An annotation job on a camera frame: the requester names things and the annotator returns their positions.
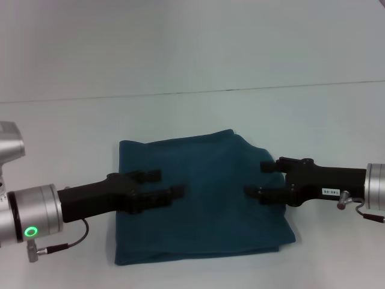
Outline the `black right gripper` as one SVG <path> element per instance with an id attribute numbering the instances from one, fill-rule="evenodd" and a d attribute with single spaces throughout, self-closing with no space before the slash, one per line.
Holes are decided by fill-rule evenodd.
<path id="1" fill-rule="evenodd" d="M 285 173 L 286 189 L 244 187 L 244 193 L 263 205 L 285 204 L 299 207 L 312 199 L 338 201 L 344 191 L 351 198 L 364 198 L 365 169 L 322 167 L 310 158 L 280 157 L 261 161 L 262 173 Z"/>

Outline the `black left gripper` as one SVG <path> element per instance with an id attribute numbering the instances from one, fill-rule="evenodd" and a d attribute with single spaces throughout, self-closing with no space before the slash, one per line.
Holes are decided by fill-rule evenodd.
<path id="1" fill-rule="evenodd" d="M 170 206 L 185 194 L 183 185 L 140 193 L 139 184 L 159 182 L 161 170 L 111 173 L 93 184 L 58 191 L 63 222 L 70 223 L 112 211 L 139 214 L 145 210 Z"/>

